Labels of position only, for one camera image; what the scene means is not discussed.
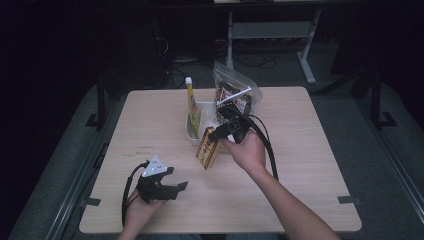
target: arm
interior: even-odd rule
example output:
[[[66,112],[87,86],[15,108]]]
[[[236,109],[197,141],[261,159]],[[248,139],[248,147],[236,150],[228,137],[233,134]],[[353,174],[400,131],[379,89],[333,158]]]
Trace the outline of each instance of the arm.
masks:
[[[249,131],[241,144],[227,139],[220,142],[264,193],[290,239],[339,239],[318,215],[267,171],[265,148],[255,132]]]
[[[139,193],[135,189],[128,198],[128,202],[129,206],[125,217],[125,226],[118,237],[119,240],[135,239],[153,214],[167,201],[153,200],[147,204],[139,197]]]

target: wire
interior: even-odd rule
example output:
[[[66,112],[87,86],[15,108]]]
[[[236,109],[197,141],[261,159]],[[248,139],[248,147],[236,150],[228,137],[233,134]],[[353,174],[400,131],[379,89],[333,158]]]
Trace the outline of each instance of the wire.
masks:
[[[232,109],[232,108],[228,108],[228,110],[230,110],[231,112],[233,112],[237,116],[245,119],[249,123],[249,125],[253,128],[253,130],[255,130],[255,132],[259,135],[259,137],[261,138],[261,140],[262,140],[262,142],[263,142],[263,144],[264,144],[264,146],[265,146],[265,148],[268,152],[269,161],[271,163],[272,175],[274,176],[275,179],[279,180],[278,179],[277,166],[275,164],[274,151],[272,150],[271,142],[269,140],[267,140],[267,138],[263,134],[262,130],[248,116],[246,116],[246,115],[242,114],[241,112],[239,112],[238,110],[235,110],[235,109]]]
[[[140,194],[137,194],[137,196],[135,196],[128,204],[127,204],[127,208],[131,205],[132,202],[134,202],[134,200],[136,200],[138,197],[140,196]]]
[[[262,122],[262,120],[258,117],[256,117],[255,115],[247,115],[248,117],[254,117],[256,118],[259,122],[261,122],[262,126],[264,127],[265,133],[266,133],[266,138],[268,139],[269,142],[269,135],[268,135],[268,130],[265,127],[265,124]]]
[[[131,173],[131,175],[128,177],[127,179],[127,183],[125,185],[125,190],[124,190],[124,194],[122,196],[122,206],[121,206],[121,214],[122,214],[122,226],[124,226],[125,224],[125,217],[126,217],[126,213],[127,213],[127,207],[129,206],[129,204],[127,204],[128,202],[128,193],[130,191],[130,187],[131,187],[131,183],[134,177],[134,174],[138,171],[138,169],[140,169],[141,167],[146,168],[147,165],[149,164],[149,161],[146,160],[145,163],[142,163],[140,165],[138,165],[136,168],[134,168],[133,172]]]

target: white shelf leg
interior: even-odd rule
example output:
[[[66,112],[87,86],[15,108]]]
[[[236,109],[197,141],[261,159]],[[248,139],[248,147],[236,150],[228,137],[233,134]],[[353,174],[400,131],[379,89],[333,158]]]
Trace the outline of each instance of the white shelf leg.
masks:
[[[306,36],[305,47],[303,48],[301,52],[297,53],[297,57],[299,58],[299,62],[300,62],[300,65],[302,66],[303,73],[305,74],[306,81],[309,84],[315,84],[316,81],[306,58],[308,56],[309,49],[311,48],[312,40],[314,39],[314,35],[318,26],[318,20],[320,15],[321,15],[321,9],[316,10],[314,14],[314,19],[311,22],[311,25],[309,27],[309,30]]]
[[[228,53],[227,67],[233,69],[233,12],[229,13],[228,17]]]

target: wooden table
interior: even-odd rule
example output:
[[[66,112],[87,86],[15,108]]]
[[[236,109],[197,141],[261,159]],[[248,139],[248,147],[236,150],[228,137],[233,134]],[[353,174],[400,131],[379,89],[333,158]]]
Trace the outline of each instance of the wooden table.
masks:
[[[261,88],[259,117],[273,145],[280,182],[335,231],[361,228],[330,145],[307,91],[302,87]],[[196,89],[197,101],[212,101],[214,89]],[[204,170],[186,136],[186,90],[134,91],[128,95],[91,198],[80,224],[85,233],[122,230],[121,201],[133,169],[158,155],[175,167],[162,184],[188,181],[143,229],[145,233],[284,232],[259,188],[232,160],[220,154]],[[135,187],[141,170],[134,177]]]

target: gray floor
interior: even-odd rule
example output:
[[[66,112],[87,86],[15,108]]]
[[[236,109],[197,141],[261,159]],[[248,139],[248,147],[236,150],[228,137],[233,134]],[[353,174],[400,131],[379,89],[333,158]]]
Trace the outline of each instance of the gray floor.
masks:
[[[309,91],[318,90],[339,77],[329,75],[337,51],[336,43],[315,43],[311,48],[308,60],[317,80],[313,86],[306,83],[297,61],[296,51],[300,47],[301,43],[281,51],[278,56],[272,54],[276,57],[276,66],[271,69],[249,67],[239,61],[235,61],[234,68],[259,86],[304,86]],[[260,61],[262,58],[249,55],[248,59]],[[211,66],[212,61],[207,62],[207,65]],[[214,87],[212,68],[197,63],[184,66],[176,64],[175,67],[192,76],[198,88]],[[179,83],[182,78],[177,75],[175,72],[174,81]],[[349,95],[351,86],[352,83],[348,83],[331,94],[311,96],[347,187],[351,195],[360,200],[357,210],[363,223],[362,229],[356,233],[340,235],[345,239],[422,239],[423,222],[405,194],[373,126],[364,115],[369,97],[362,101],[353,99]],[[404,109],[397,94],[385,85],[382,90],[382,111],[390,112],[398,126],[384,128],[378,134],[387,137],[417,188],[424,192],[424,133]],[[107,123],[101,131],[96,131],[95,128],[85,126],[89,116],[96,113],[97,107],[95,88],[87,93],[10,239],[116,238],[116,235],[83,234],[78,224],[84,210],[80,205],[89,196],[97,174],[92,166],[103,145],[110,141],[124,103],[125,96],[120,101],[108,100]],[[89,167],[85,169],[85,174],[79,175],[84,170],[82,166]],[[78,182],[86,187],[73,195],[69,194],[69,188]],[[56,217],[61,210],[73,209],[73,203],[64,202],[64,199],[79,199],[78,205],[72,214],[60,215],[60,227],[52,228],[52,224],[58,222]]]

